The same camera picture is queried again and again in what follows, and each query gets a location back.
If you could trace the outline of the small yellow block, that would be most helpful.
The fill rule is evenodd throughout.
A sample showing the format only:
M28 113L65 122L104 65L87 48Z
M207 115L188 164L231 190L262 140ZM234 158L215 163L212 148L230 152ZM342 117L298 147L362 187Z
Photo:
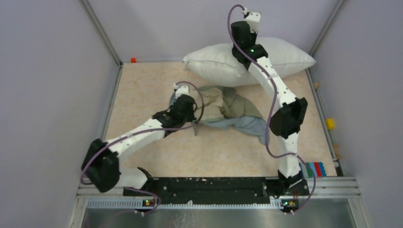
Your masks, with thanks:
M333 130L335 128L335 122L332 118L325 119L325 124L328 130Z

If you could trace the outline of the grey-blue and beige pillowcase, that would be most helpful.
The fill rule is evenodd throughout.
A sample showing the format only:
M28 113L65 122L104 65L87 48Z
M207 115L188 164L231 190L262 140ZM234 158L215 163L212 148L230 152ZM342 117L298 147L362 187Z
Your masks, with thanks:
M258 137L265 144L267 122L257 107L239 95L235 88L207 85L198 90L191 88L189 95L195 100L195 117L200 124L219 129L230 127L244 134Z

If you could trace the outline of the multicolour toy brick stack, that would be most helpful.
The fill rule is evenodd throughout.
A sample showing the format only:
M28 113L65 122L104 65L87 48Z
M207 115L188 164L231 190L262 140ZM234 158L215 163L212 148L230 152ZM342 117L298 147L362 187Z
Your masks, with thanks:
M324 165L322 162L307 162L306 164L299 163L302 171L303 178L319 177L323 178L327 176Z

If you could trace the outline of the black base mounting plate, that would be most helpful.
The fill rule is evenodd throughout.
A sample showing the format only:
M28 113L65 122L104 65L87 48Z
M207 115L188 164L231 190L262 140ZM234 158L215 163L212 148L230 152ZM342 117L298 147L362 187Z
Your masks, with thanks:
M285 189L278 178L266 177L150 178L142 192L124 189L123 195L140 197L149 192L159 196L164 205L188 201L198 205L264 204L270 202L270 197L309 195L306 180Z

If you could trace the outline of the white pillow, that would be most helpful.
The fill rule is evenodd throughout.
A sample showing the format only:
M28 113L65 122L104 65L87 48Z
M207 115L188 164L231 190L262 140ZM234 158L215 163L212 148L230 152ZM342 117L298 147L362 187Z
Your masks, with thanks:
M296 74L317 61L297 46L272 37L259 37L257 43L268 52L270 61L281 78ZM258 84L258 80L232 55L233 45L221 43L187 54L185 69L218 86L238 87Z

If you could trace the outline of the aluminium frame rail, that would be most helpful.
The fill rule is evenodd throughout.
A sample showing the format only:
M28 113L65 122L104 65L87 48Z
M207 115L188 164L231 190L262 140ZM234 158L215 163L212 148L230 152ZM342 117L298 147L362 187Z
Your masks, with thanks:
M82 186L77 198L94 209L279 209L294 212L311 200L354 199L354 178L308 178L287 190L276 178L152 178L143 190L118 185L106 193Z

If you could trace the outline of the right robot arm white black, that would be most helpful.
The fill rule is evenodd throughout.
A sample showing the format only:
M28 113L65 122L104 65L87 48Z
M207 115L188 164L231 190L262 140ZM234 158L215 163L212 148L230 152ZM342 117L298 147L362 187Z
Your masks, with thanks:
M227 27L233 42L233 56L258 80L273 100L265 141L269 143L270 133L277 136L280 145L279 155L276 156L280 159L278 188L283 195L291 196L302 181L297 141L307 110L307 100L298 98L285 85L275 71L267 51L261 44L256 44L257 34L250 30L248 22L228 22Z

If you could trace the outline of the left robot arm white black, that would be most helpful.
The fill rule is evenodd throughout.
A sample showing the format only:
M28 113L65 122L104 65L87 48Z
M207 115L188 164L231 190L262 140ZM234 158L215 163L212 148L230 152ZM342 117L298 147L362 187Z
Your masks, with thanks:
M195 123L196 108L191 96L180 95L168 109L155 113L137 128L108 141L93 140L81 165L82 175L99 192L110 191L120 183L120 165L124 159L148 144L185 129L186 123Z

